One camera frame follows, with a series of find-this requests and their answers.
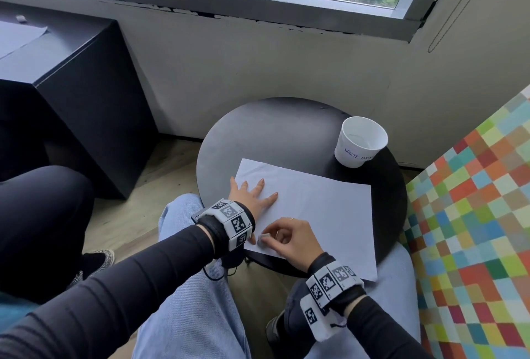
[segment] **cup rim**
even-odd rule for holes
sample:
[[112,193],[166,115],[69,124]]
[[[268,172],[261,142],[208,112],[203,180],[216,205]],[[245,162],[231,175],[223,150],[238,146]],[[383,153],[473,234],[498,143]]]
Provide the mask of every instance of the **cup rim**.
[[[383,133],[385,134],[385,139],[386,139],[386,143],[385,143],[385,145],[384,145],[383,147],[381,147],[381,148],[366,148],[366,147],[363,147],[363,146],[357,144],[356,142],[350,140],[350,139],[348,138],[348,136],[346,135],[346,132],[344,131],[344,124],[346,123],[347,120],[349,120],[349,119],[354,119],[354,118],[365,119],[365,120],[370,121],[370,122],[372,122],[373,124],[375,124],[376,127],[380,128],[380,129],[383,131]],[[350,117],[348,117],[347,119],[345,119],[345,120],[342,122],[342,125],[341,125],[341,127],[340,127],[340,131],[341,131],[342,134],[344,134],[344,136],[346,137],[346,140],[348,140],[350,143],[355,144],[357,147],[359,147],[359,148],[363,148],[363,149],[365,149],[365,150],[367,150],[367,151],[381,151],[383,148],[385,148],[385,147],[388,145],[388,133],[386,132],[386,130],[385,130],[385,129],[384,129],[379,123],[377,123],[376,121],[371,120],[371,119],[369,119],[369,118],[365,118],[364,116],[350,116]]]

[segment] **person's left hand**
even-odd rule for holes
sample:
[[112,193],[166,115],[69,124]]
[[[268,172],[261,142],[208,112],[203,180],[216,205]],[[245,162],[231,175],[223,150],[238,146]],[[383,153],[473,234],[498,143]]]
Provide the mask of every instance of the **person's left hand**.
[[[261,179],[256,185],[256,187],[253,188],[251,191],[248,191],[247,181],[244,181],[241,184],[241,188],[238,188],[234,176],[232,176],[230,178],[229,200],[242,203],[250,210],[250,212],[254,216],[254,220],[257,222],[263,210],[269,208],[278,199],[278,192],[276,192],[267,198],[259,200],[258,197],[261,191],[263,190],[263,186],[265,186],[265,180]],[[256,238],[254,234],[252,234],[252,236],[250,237],[249,242],[252,244],[256,244]]]

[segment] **black cabinet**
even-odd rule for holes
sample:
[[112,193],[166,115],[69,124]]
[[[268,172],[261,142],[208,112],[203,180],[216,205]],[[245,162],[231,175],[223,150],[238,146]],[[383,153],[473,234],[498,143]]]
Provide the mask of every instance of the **black cabinet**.
[[117,22],[0,2],[0,20],[19,14],[48,31],[0,59],[0,155],[76,169],[97,196],[127,198],[158,131]]

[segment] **multicolored square pattern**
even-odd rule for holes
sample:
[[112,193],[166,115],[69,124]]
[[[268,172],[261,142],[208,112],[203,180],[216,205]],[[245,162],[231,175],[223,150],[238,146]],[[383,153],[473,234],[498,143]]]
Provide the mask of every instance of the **multicolored square pattern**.
[[530,86],[407,185],[422,343],[530,358]]

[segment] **person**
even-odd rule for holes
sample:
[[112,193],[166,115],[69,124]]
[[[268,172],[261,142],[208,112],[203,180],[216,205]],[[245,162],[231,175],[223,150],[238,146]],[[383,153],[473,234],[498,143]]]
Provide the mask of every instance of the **person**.
[[83,254],[94,205],[90,181],[46,166],[0,182],[0,292],[43,304],[114,261]]
[[[251,191],[247,182],[240,188],[234,178],[230,186],[229,200],[245,207],[255,220],[278,198],[276,193],[258,199],[264,180]],[[196,195],[168,204],[158,224],[158,243],[67,290],[1,334],[0,358],[106,358],[138,327],[136,359],[250,358],[220,260],[209,269],[210,278],[219,281],[211,281],[203,271],[214,257],[228,253],[229,239],[221,222],[192,223],[190,216],[200,208]],[[263,238],[270,248],[302,271],[311,273],[332,259],[305,221],[281,218],[263,233],[271,234]],[[255,243],[254,235],[250,242]],[[299,282],[286,309],[267,326],[275,356],[351,358],[364,350],[371,358],[431,357],[417,341],[414,273],[407,266],[395,266],[403,262],[402,252],[395,248],[378,269],[389,289],[386,306],[400,317],[401,325],[376,302],[383,295],[377,291],[381,285],[369,292],[373,298],[355,285],[332,301],[334,310],[347,318],[348,330],[315,344],[297,302],[308,289]],[[348,301],[348,296],[355,298]]]

